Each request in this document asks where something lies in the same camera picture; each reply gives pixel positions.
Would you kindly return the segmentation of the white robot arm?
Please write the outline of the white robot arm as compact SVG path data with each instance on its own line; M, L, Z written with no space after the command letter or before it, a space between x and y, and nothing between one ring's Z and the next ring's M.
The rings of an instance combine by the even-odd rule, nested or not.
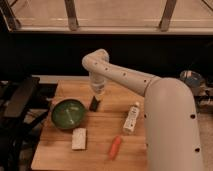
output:
M95 92L109 79L144 98L149 171L204 171L196 105L185 83L113 65L104 49L84 56L82 65Z

